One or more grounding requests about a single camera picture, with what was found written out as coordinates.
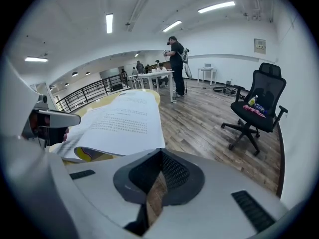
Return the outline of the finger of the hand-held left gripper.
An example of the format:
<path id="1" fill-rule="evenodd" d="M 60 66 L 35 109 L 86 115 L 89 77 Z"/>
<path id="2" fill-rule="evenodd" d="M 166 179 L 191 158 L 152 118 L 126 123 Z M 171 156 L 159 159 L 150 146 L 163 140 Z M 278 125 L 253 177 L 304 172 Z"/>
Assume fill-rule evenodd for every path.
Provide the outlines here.
<path id="1" fill-rule="evenodd" d="M 61 111 L 37 110 L 36 113 L 40 118 L 44 119 L 44 126 L 50 128 L 69 127 L 78 125 L 81 122 L 81 117 L 79 115 Z"/>

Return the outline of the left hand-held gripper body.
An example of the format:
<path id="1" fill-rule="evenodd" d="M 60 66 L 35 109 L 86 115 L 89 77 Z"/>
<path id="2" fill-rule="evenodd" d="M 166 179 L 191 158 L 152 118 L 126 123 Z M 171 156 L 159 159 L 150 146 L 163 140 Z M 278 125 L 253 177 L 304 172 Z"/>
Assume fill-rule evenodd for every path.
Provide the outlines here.
<path id="1" fill-rule="evenodd" d="M 63 142 L 66 127 L 44 126 L 37 110 L 50 110 L 47 96 L 30 87 L 6 57 L 1 57 L 1 135 L 17 136 L 42 148 Z"/>

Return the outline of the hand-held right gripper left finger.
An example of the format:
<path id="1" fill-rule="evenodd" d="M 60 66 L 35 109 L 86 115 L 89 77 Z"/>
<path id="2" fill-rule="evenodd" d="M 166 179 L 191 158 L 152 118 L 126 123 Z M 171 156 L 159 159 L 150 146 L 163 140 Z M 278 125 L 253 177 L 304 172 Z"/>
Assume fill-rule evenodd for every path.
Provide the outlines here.
<path id="1" fill-rule="evenodd" d="M 118 169 L 150 153 L 66 166 L 69 174 L 93 170 L 94 174 L 70 181 L 71 195 L 65 200 L 77 228 L 162 227 L 162 176 L 158 176 L 142 205 L 126 201 L 114 186 Z"/>

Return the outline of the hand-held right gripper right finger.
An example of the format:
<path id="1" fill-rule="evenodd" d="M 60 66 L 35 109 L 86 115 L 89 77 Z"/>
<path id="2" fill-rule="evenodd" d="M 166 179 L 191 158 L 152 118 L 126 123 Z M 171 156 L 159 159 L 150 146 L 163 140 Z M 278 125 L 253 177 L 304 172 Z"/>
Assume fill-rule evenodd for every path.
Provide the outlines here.
<path id="1" fill-rule="evenodd" d="M 201 191 L 187 204 L 164 207 L 149 229 L 151 239 L 246 239 L 257 231 L 232 194 L 247 192 L 275 220 L 288 211 L 280 199 L 237 169 L 224 163 L 174 152 L 204 173 Z"/>

